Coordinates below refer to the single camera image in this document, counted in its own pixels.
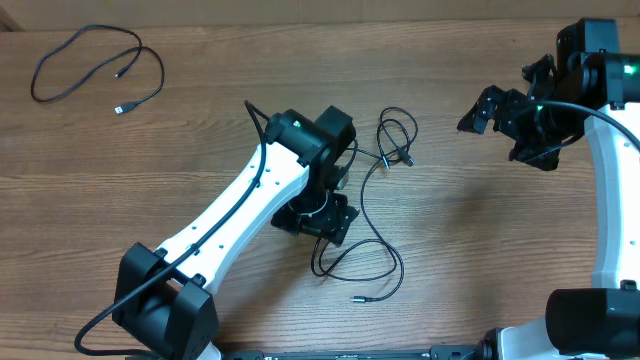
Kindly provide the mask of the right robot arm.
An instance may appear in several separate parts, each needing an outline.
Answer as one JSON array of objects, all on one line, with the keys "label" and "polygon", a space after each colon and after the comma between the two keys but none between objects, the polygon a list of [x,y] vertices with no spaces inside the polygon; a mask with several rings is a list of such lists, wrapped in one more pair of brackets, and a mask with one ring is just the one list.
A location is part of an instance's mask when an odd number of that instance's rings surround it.
[{"label": "right robot arm", "polygon": [[639,58],[619,46],[612,19],[562,29],[556,54],[522,70],[527,93],[490,86],[458,123],[514,142],[513,161],[556,169],[562,149],[586,140],[596,184],[597,249],[591,284],[558,289],[543,317],[489,331],[472,359],[633,359],[639,354]]}]

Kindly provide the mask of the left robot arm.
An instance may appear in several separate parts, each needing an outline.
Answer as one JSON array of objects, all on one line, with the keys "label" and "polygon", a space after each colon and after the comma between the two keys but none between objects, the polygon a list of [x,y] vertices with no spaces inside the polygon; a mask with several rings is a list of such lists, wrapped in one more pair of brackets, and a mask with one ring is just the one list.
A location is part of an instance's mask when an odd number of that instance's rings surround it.
[{"label": "left robot arm", "polygon": [[339,194],[337,159],[354,143],[334,106],[311,121],[294,110],[258,128],[237,178],[191,224],[151,250],[136,243],[119,264],[113,321],[142,344],[129,359],[218,359],[214,297],[233,262],[266,225],[342,244],[357,211]]}]

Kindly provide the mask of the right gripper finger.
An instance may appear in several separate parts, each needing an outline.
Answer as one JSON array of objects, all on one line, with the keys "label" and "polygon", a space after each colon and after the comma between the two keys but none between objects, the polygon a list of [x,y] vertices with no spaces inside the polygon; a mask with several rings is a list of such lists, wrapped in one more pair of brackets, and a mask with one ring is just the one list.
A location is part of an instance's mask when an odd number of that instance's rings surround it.
[{"label": "right gripper finger", "polygon": [[497,107],[502,103],[502,90],[491,85],[483,90],[473,107],[458,122],[457,130],[483,134]]},{"label": "right gripper finger", "polygon": [[502,93],[494,108],[494,131],[515,131],[524,111],[525,95],[511,89]]}]

